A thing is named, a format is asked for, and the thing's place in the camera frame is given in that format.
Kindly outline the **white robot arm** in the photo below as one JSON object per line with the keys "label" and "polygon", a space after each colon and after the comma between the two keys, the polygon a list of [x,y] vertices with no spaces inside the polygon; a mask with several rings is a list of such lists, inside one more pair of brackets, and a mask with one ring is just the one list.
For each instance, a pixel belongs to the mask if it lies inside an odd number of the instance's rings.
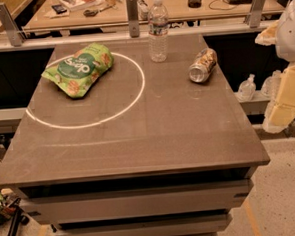
{"label": "white robot arm", "polygon": [[274,45],[277,56],[288,62],[280,75],[280,85],[265,110],[263,129],[268,133],[280,133],[295,119],[295,0],[255,39],[262,46]]}

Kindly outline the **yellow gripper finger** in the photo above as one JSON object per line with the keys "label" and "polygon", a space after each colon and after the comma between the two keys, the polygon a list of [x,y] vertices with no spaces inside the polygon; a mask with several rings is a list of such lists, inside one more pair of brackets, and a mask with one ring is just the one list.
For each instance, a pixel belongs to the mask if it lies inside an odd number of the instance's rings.
{"label": "yellow gripper finger", "polygon": [[277,27],[278,21],[270,24],[269,27],[258,34],[255,38],[255,43],[262,46],[274,45],[276,43]]}
{"label": "yellow gripper finger", "polygon": [[262,124],[267,133],[280,133],[295,119],[295,62],[290,62],[280,75],[276,98],[265,111]]}

